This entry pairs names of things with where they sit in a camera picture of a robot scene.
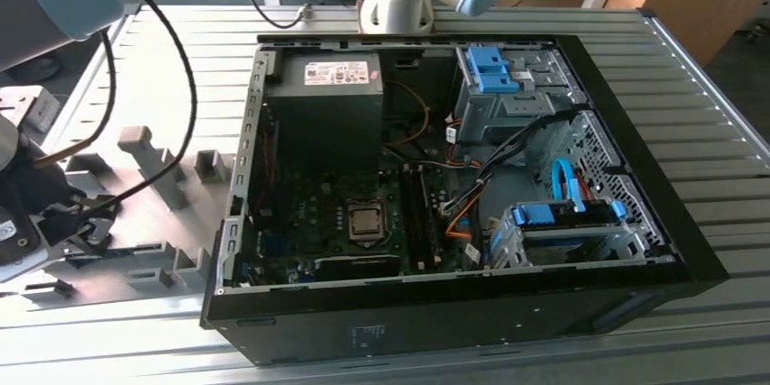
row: connector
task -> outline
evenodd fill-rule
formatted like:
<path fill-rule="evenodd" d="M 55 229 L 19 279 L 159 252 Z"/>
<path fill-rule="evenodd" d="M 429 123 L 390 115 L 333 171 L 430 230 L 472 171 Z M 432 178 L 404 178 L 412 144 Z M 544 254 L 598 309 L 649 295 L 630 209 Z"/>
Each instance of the connector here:
<path fill-rule="evenodd" d="M 298 17 L 302 17 L 302 20 L 310 20 L 313 17 L 313 9 L 311 4 L 305 4 L 299 7 L 298 10 Z"/>

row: metal workbench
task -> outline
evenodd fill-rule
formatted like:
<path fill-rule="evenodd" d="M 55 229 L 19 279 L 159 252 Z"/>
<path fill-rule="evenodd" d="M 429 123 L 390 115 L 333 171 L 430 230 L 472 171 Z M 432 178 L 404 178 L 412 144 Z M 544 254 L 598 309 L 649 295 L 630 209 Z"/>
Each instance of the metal workbench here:
<path fill-rule="evenodd" d="M 233 152 L 257 33 L 273 29 L 247 7 L 179 6 L 166 12 L 193 57 L 205 101 L 193 148 Z M 267 13 L 290 20 L 295 11 Z M 201 329 L 202 295 L 5 312 L 3 377 L 23 375 L 38 383 L 39 375 L 73 378 L 87 371 L 90 379 L 147 375 L 185 383 L 770 383 L 770 151 L 660 22 L 637 12 L 518 9 L 473 22 L 440 11 L 437 27 L 581 36 L 732 280 L 664 305 L 612 335 L 269 369 L 254 368 L 215 331 Z M 356 31 L 356 12 L 328 7 L 293 32 Z M 182 101 L 182 67 L 153 12 L 130 16 L 114 36 L 118 97 L 138 110 L 153 110 L 167 97 Z M 70 98 L 49 150 L 70 140 L 90 98 L 106 94 L 103 56 L 99 51 Z M 178 113 L 161 116 L 157 144 L 178 147 L 185 124 L 177 119 L 186 119 L 187 110 L 181 104 Z M 113 124 L 130 123 L 127 116 L 118 112 Z M 221 208 L 225 213 L 225 200 Z"/>

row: blue plastic latch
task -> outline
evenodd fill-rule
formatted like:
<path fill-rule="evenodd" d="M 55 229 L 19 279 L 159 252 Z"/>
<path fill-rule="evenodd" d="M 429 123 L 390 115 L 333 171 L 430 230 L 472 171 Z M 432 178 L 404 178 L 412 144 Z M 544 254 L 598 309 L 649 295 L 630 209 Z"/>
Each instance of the blue plastic latch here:
<path fill-rule="evenodd" d="M 514 220 L 517 221 L 517 225 L 528 224 L 528 219 L 525 218 L 525 213 L 521 211 L 521 208 L 514 209 Z"/>
<path fill-rule="evenodd" d="M 616 211 L 616 215 L 618 216 L 618 219 L 625 220 L 626 216 L 629 215 L 629 211 L 626 210 L 624 203 L 620 200 L 613 200 L 613 203 L 610 204 L 610 206 L 613 207 L 613 210 Z"/>
<path fill-rule="evenodd" d="M 557 222 L 554 212 L 552 212 L 552 207 L 548 204 L 522 205 L 520 209 L 530 225 L 552 225 Z"/>
<path fill-rule="evenodd" d="M 484 94 L 520 92 L 520 83 L 510 76 L 508 60 L 497 47 L 470 47 L 469 57 Z"/>

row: wire bundle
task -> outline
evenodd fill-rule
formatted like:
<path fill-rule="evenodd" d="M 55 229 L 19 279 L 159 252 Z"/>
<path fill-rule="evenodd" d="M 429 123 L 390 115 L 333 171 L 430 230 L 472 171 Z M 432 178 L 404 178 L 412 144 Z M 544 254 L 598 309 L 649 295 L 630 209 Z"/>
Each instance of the wire bundle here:
<path fill-rule="evenodd" d="M 545 128 L 549 124 L 554 124 L 557 122 L 564 122 L 572 120 L 576 115 L 578 114 L 574 110 L 568 110 L 560 112 L 554 115 L 544 116 L 538 118 L 534 122 L 532 122 L 525 128 L 517 131 L 514 135 L 512 135 L 496 148 L 490 157 L 482 164 L 480 171 L 477 173 L 476 182 L 470 187 L 468 187 L 462 193 L 453 198 L 449 202 L 445 203 L 445 210 L 453 209 L 466 200 L 469 200 L 466 206 L 461 209 L 460 213 L 457 214 L 452 224 L 446 228 L 446 235 L 461 237 L 466 239 L 472 239 L 470 234 L 464 234 L 456 232 L 456 226 L 458 225 L 460 219 L 474 210 L 474 207 L 478 206 L 478 200 L 484 193 L 484 188 L 493 177 L 494 169 L 498 167 L 508 159 L 518 155 L 528 146 L 528 141 L 532 139 L 534 134 L 541 128 Z"/>

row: orange cable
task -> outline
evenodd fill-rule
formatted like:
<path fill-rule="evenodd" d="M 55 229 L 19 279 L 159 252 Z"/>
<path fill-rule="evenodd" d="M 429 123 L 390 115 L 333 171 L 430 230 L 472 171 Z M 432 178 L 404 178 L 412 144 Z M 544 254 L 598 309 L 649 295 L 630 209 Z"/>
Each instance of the orange cable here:
<path fill-rule="evenodd" d="M 425 130 L 429 129 L 429 122 L 432 120 L 432 116 L 430 116 L 430 112 L 432 112 L 432 107 L 429 107 L 428 104 L 425 104 L 425 100 L 422 99 L 421 94 L 418 94 L 416 92 L 416 90 L 409 87 L 408 85 L 405 85 L 401 81 L 396 81 L 396 80 L 386 80 L 386 83 L 390 83 L 393 85 L 400 86 L 402 89 L 405 89 L 408 92 L 412 93 L 412 96 L 414 96 L 414 99 L 418 100 L 418 103 L 421 103 L 422 105 L 422 111 L 425 112 L 425 118 L 422 120 L 422 127 L 421 130 L 413 134 L 410 137 L 408 137 L 406 139 L 401 139 L 401 140 L 396 140 L 393 142 L 388 142 L 385 144 L 385 146 L 400 146 L 402 144 L 406 144 L 409 142 L 412 142 L 413 140 L 416 140 L 418 137 L 421 137 L 422 133 L 425 133 Z"/>

